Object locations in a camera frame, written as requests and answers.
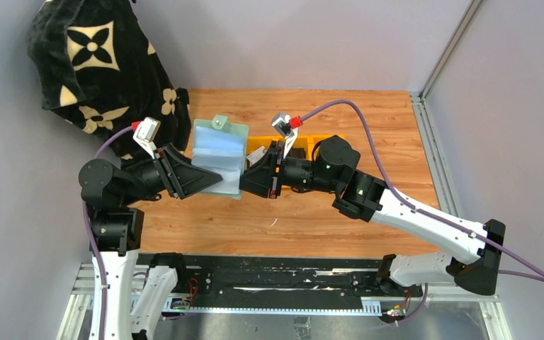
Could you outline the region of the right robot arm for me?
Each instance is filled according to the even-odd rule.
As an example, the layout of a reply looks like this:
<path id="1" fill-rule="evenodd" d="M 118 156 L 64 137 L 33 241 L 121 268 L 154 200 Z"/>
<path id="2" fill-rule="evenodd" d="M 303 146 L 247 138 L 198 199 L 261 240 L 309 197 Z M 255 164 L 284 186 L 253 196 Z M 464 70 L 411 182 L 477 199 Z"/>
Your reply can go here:
<path id="1" fill-rule="evenodd" d="M 312 160 L 283 153 L 283 143 L 272 141 L 263 157 L 241 175 L 240 189 L 270 199 L 279 197 L 284 186 L 330 193 L 342 215 L 397 228 L 440 249 L 418 256 L 384 256 L 379 283 L 453 283 L 470 293 L 495 294 L 504 223 L 460 219 L 391 189 L 387 181 L 359 171 L 360 153 L 337 135 L 322 140 Z"/>

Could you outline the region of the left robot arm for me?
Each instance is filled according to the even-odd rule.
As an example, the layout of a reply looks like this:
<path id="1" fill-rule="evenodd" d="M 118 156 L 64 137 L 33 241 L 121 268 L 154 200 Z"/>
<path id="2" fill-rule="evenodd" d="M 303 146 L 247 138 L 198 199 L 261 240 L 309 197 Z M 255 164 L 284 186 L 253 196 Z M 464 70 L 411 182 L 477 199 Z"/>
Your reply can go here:
<path id="1" fill-rule="evenodd" d="M 182 254 L 158 253 L 149 262 L 139 300 L 132 301 L 145 214 L 131 205 L 157 201 L 162 191 L 188 198 L 221 181 L 221 175 L 192 165 L 170 144 L 131 171 L 102 158 L 81 168 L 79 184 L 93 253 L 91 339 L 153 339 L 169 294 L 176 288 L 196 288 Z"/>

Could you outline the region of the green leather card holder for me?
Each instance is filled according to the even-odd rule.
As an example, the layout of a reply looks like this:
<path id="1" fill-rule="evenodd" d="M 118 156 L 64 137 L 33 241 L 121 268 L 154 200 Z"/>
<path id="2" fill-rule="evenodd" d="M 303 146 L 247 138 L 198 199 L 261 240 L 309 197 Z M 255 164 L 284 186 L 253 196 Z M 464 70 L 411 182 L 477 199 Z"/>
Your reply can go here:
<path id="1" fill-rule="evenodd" d="M 193 122 L 192 164 L 221 175 L 222 180 L 204 194 L 239 200 L 240 176 L 246 166 L 249 126 L 233 123 L 226 115 Z"/>

